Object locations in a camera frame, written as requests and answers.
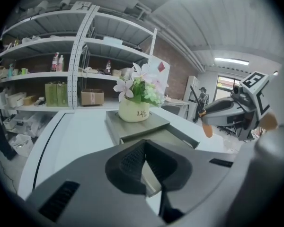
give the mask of green paper bag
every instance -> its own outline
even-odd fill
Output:
[[[48,83],[45,85],[45,99],[47,107],[57,107],[57,84]]]
[[[59,107],[68,107],[67,84],[57,84],[57,98]]]

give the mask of cardboard box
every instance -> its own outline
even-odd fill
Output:
[[[48,83],[45,85],[45,99],[47,107],[57,107],[57,84]]]
[[[32,95],[32,96],[27,96],[26,98],[23,99],[23,105],[28,106],[32,105],[36,101],[37,96]]]
[[[57,100],[59,107],[68,107],[67,84],[57,84]]]
[[[102,105],[104,92],[101,89],[84,89],[81,91],[81,105]]]

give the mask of cable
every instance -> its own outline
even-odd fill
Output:
[[[4,174],[5,176],[7,176],[9,180],[11,180],[11,183],[13,184],[13,188],[14,188],[15,192],[17,193],[17,190],[16,190],[15,185],[14,185],[14,180],[11,179],[11,178],[5,173],[5,170],[4,170],[4,167],[3,167],[1,161],[0,161],[0,165],[1,165],[1,168],[2,168],[2,171],[3,171],[3,174]]]

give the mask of chair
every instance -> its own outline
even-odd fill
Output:
[[[166,105],[166,106],[162,106],[161,108],[163,108],[166,111],[171,112],[172,114],[178,115],[180,112],[180,107],[178,106],[171,106],[171,105]]]

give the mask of scale platform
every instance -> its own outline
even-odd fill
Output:
[[[123,143],[134,144],[145,139],[194,150],[199,144],[198,141],[185,135],[170,125],[169,121],[155,113],[150,113],[149,118],[145,121],[129,123],[119,117],[118,111],[107,111],[106,124],[115,145]],[[147,161],[143,165],[141,182],[146,185],[146,192],[149,197],[161,190],[161,185]]]

